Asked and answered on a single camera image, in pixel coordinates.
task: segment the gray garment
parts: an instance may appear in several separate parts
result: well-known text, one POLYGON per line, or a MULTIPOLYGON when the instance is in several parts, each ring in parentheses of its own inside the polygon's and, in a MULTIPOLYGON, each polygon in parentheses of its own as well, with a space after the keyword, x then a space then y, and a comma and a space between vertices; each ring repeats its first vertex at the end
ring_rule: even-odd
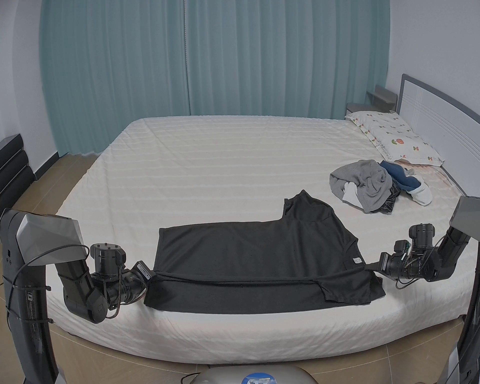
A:
POLYGON ((391 194, 392 177, 375 160, 359 160, 330 173, 330 189, 340 200, 347 181, 357 185, 357 196, 365 212, 380 208, 391 194))

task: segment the mattress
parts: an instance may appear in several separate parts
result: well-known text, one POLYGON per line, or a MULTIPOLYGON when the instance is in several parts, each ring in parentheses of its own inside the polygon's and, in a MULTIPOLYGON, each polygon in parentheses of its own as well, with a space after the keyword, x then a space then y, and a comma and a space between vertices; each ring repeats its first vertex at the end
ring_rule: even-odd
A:
MULTIPOLYGON (((127 267, 153 266, 158 228, 220 221, 268 221, 302 189, 331 205, 359 238, 365 262, 392 252, 408 228, 431 222, 436 242, 460 193, 441 168, 419 166, 433 202, 401 194, 390 215, 365 214, 330 191, 328 176, 359 159, 382 157, 350 121, 288 117, 188 116, 141 119, 100 155, 58 214, 79 221, 85 244, 119 244, 127 267)), ((476 261, 466 247, 452 277, 418 281, 364 306, 269 314, 157 311, 141 302, 91 324, 70 314, 54 266, 48 266, 49 316, 94 343, 147 358, 186 363, 301 360, 373 348, 465 314, 476 261)), ((94 269, 93 259, 88 265, 94 269)))

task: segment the black t-shirt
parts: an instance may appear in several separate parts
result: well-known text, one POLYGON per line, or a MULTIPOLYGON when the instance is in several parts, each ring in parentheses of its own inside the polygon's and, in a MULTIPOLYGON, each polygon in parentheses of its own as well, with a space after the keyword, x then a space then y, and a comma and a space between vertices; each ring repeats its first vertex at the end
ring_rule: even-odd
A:
POLYGON ((272 313, 368 304, 385 295, 332 207, 302 191, 282 218, 161 228, 147 306, 272 313))

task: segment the pillow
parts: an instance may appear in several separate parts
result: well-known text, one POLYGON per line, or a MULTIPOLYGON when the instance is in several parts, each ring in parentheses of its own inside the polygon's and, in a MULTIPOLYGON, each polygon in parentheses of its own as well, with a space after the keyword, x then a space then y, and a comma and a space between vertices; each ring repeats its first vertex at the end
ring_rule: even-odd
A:
POLYGON ((388 161, 440 166, 440 155, 395 112, 359 111, 345 116, 370 139, 388 161))

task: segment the white bed sheet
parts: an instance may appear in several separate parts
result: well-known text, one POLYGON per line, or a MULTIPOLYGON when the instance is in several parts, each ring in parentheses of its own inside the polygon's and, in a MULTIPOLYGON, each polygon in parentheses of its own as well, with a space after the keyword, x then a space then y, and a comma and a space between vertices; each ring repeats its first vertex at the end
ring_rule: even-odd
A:
MULTIPOLYGON (((359 159, 382 160, 345 120, 191 116, 130 124, 74 187, 59 215, 79 221, 85 244, 111 242, 153 266, 158 228, 218 221, 267 221, 282 216, 283 199, 305 189, 330 204, 359 238, 367 263, 392 251, 408 228, 431 222, 445 233, 460 195, 439 168, 415 167, 433 202, 422 207, 402 194, 393 213, 365 214, 330 191, 328 176, 359 159)), ((91 324, 70 314, 53 266, 48 310, 64 330, 113 349, 188 363, 247 363, 333 356, 372 348, 466 313, 475 270, 471 241, 445 281, 418 281, 366 306, 274 314, 162 312, 141 302, 113 320, 91 324)), ((88 264, 94 269, 93 259, 88 264)))

